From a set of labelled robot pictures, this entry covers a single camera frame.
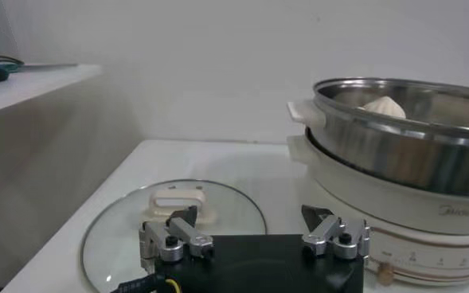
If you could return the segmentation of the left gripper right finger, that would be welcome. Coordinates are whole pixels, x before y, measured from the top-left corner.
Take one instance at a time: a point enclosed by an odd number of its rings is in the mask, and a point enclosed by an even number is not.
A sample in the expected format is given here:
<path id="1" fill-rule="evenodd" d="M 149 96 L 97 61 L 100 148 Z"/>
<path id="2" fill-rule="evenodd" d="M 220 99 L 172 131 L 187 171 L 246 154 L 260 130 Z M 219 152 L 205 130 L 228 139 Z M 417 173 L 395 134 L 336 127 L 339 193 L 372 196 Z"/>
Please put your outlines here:
<path id="1" fill-rule="evenodd" d="M 360 218 L 342 218 L 326 208 L 301 206 L 301 214 L 309 230 L 302 243 L 314 256 L 330 250 L 341 260 L 369 257 L 370 227 Z"/>

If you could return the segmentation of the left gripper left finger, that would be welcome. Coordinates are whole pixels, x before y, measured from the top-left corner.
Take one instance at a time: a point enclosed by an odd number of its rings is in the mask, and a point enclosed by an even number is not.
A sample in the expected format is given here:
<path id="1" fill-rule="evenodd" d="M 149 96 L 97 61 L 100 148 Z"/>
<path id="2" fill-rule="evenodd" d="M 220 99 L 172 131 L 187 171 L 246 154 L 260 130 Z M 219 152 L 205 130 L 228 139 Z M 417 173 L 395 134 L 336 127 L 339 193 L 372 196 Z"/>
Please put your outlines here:
<path id="1" fill-rule="evenodd" d="M 160 259 L 177 263 L 185 248 L 195 258 L 210 260 L 214 256 L 213 238 L 195 228 L 197 207 L 174 211 L 165 221 L 144 221 L 139 228 L 139 255 L 142 263 Z"/>

